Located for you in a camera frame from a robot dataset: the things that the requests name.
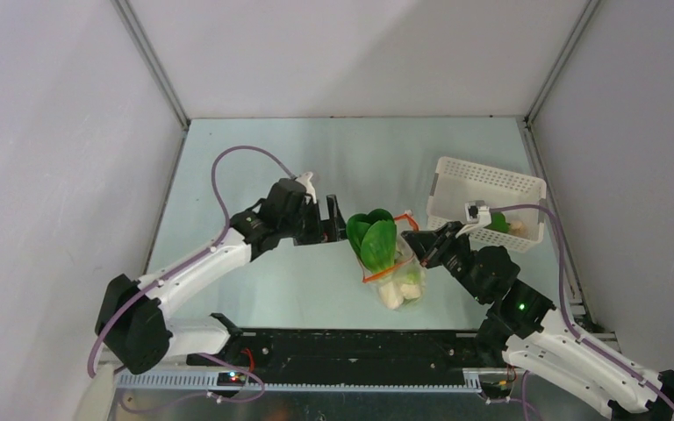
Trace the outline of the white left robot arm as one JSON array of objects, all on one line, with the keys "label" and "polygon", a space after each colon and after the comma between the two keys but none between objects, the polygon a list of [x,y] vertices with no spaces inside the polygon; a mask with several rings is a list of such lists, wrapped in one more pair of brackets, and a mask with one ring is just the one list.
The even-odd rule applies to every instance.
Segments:
[{"label": "white left robot arm", "polygon": [[144,374],[177,355],[207,353],[221,365],[242,354],[234,325],[224,316],[184,322],[181,307],[208,285],[292,239],[311,246],[346,239],[346,222],[338,200],[326,196],[327,216],[308,173],[282,178],[268,195],[228,219],[219,237],[176,263],[133,280],[112,279],[104,293],[95,332],[133,375]]}]

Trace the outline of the green bok choy toy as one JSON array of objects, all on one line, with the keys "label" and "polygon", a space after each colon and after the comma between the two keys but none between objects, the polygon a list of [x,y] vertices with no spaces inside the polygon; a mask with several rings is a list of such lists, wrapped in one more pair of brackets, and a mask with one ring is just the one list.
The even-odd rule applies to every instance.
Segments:
[{"label": "green bok choy toy", "polygon": [[372,274],[394,266],[397,227],[394,217],[385,209],[357,213],[346,225],[348,241],[362,265]]}]

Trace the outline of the clear zip bag orange zipper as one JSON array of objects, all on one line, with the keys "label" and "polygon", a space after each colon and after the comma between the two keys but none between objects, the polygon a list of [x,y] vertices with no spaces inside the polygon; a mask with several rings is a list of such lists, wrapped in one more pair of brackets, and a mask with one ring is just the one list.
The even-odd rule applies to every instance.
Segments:
[{"label": "clear zip bag orange zipper", "polygon": [[397,243],[396,243],[396,260],[393,267],[384,270],[383,272],[372,274],[368,269],[366,269],[360,260],[357,258],[359,265],[362,270],[362,282],[366,285],[369,285],[377,294],[377,284],[379,281],[386,278],[399,278],[400,276],[418,276],[425,281],[425,292],[426,292],[426,270],[419,264],[418,257],[413,253],[412,249],[404,242],[400,237],[402,231],[417,231],[419,229],[418,224],[414,220],[412,213],[408,210],[405,213],[393,216],[396,227],[397,227]]}]

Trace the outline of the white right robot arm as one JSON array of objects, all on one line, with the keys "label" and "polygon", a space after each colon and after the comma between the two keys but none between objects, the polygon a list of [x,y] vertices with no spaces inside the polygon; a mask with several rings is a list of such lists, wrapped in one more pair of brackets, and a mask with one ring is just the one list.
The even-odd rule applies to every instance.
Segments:
[{"label": "white right robot arm", "polygon": [[424,268],[445,268],[488,305],[475,337],[478,360],[537,375],[580,398],[609,420],[674,417],[674,371],[645,368],[565,319],[552,300],[524,283],[503,246],[474,250],[463,224],[401,237]]}]

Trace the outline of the white cauliflower toy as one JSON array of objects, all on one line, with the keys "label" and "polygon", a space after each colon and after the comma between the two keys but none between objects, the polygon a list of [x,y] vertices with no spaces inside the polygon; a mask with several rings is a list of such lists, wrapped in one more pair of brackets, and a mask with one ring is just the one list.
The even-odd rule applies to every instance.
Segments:
[{"label": "white cauliflower toy", "polygon": [[381,304],[389,310],[398,310],[415,303],[424,296],[425,281],[418,276],[386,278],[377,284]]}]

